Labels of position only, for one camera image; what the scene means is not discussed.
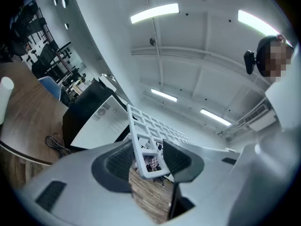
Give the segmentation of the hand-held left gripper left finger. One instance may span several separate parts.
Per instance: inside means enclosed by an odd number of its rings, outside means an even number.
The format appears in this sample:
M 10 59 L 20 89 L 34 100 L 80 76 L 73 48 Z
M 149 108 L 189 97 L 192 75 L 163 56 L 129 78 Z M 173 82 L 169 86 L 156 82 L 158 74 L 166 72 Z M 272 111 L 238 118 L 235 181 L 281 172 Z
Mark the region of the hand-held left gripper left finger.
M 129 183 L 130 140 L 69 154 L 16 192 L 41 226 L 155 226 Z

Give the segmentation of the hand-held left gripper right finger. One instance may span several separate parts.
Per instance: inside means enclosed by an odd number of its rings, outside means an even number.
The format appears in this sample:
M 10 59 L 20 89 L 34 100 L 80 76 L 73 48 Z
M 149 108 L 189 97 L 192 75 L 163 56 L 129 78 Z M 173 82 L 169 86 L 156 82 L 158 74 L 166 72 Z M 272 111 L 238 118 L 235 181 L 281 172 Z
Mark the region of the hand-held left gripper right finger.
M 230 215 L 236 196 L 226 182 L 239 153 L 165 139 L 163 157 L 174 177 L 163 226 L 234 226 Z

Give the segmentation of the black and white appliance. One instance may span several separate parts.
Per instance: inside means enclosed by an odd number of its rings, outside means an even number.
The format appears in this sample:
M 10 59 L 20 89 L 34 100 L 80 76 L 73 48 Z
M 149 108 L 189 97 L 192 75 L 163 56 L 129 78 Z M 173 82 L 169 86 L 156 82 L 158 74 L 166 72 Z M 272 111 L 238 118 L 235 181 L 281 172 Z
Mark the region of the black and white appliance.
M 93 81 L 63 115 L 68 149 L 86 150 L 124 140 L 130 133 L 126 105 L 101 80 Z

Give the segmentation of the white plastic grid tray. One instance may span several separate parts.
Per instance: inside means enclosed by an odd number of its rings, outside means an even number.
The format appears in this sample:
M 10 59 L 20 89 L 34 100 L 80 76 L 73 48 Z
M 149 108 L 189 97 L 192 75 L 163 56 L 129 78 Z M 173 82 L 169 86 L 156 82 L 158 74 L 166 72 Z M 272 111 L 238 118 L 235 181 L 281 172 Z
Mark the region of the white plastic grid tray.
M 170 174 L 163 158 L 164 150 L 158 149 L 157 142 L 162 144 L 163 140 L 182 142 L 191 145 L 188 137 L 147 113 L 127 105 L 129 128 L 139 174 L 144 179 L 153 179 Z M 144 156 L 154 156 L 159 162 L 161 170 L 149 172 L 146 169 Z

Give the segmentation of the pink checkered cloth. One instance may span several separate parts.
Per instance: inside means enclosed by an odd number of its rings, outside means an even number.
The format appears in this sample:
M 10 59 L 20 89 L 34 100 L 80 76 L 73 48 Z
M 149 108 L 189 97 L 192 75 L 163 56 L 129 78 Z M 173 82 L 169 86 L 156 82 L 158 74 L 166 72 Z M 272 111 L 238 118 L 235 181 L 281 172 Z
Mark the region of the pink checkered cloth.
M 144 162 L 148 172 L 154 172 L 160 170 L 159 162 L 155 156 L 145 156 Z

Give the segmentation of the long ceiling light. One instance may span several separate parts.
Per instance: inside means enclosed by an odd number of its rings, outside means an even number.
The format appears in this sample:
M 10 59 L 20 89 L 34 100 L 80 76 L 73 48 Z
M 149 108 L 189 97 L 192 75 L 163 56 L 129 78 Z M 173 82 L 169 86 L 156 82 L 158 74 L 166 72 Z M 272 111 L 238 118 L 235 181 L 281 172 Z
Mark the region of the long ceiling light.
M 162 6 L 153 7 L 145 11 L 139 12 L 130 17 L 131 23 L 135 24 L 145 19 L 154 18 L 157 16 L 177 14 L 180 12 L 178 3 L 166 4 Z
M 231 125 L 231 122 L 223 119 L 222 117 L 206 110 L 206 109 L 201 109 L 200 110 L 200 113 L 203 114 L 203 115 L 206 115 L 208 117 L 210 117 L 211 119 L 214 119 L 215 121 L 218 121 L 219 123 L 225 125 L 225 126 L 230 126 Z
M 158 96 L 161 96 L 161 97 L 166 98 L 166 99 L 168 99 L 168 100 L 171 100 L 171 101 L 173 101 L 173 102 L 177 102 L 177 100 L 178 100 L 176 97 L 173 97 L 173 96 L 171 96 L 171 95 L 168 95 L 168 94 L 166 94 L 166 93 L 160 92 L 160 91 L 155 90 L 155 89 L 151 89 L 151 92 L 152 92 L 153 94 L 156 94 L 156 95 L 158 95 Z
M 243 10 L 238 11 L 238 21 L 246 24 L 264 35 L 277 35 L 279 32 L 265 21 Z

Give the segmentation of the white air conditioner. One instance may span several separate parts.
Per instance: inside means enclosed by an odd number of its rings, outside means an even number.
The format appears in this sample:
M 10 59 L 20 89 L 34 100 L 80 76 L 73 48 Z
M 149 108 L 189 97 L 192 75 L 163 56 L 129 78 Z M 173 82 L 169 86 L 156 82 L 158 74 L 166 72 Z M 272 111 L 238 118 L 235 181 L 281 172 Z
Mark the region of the white air conditioner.
M 251 112 L 244 121 L 250 129 L 258 132 L 277 121 L 277 116 L 271 105 L 262 104 Z

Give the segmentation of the blue chair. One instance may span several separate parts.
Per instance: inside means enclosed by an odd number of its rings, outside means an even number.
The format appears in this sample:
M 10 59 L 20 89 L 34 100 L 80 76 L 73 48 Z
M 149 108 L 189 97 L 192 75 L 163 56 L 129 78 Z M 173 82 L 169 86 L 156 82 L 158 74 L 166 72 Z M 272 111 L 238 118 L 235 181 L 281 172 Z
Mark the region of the blue chair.
M 50 76 L 38 79 L 39 82 L 59 101 L 61 100 L 61 87 Z

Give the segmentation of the white cylinder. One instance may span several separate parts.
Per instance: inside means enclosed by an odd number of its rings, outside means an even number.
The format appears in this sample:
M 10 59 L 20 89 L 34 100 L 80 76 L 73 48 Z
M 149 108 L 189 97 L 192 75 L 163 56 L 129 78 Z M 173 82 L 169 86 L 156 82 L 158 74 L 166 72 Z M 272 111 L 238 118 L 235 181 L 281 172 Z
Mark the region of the white cylinder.
M 9 77 L 3 77 L 0 81 L 0 125 L 4 122 L 8 101 L 13 89 L 13 81 Z

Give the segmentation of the black office chair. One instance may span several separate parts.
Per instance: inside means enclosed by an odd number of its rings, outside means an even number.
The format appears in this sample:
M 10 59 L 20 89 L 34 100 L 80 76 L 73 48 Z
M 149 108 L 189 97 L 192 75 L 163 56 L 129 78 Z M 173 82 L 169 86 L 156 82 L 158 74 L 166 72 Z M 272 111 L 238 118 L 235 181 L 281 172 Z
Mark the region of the black office chair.
M 45 76 L 50 76 L 55 82 L 60 80 L 60 77 L 56 70 L 53 69 L 51 62 L 56 57 L 55 52 L 52 50 L 49 44 L 45 44 L 36 62 L 32 64 L 31 71 L 37 79 Z
M 8 42 L 9 51 L 16 56 L 24 56 L 27 52 L 22 43 L 10 40 Z

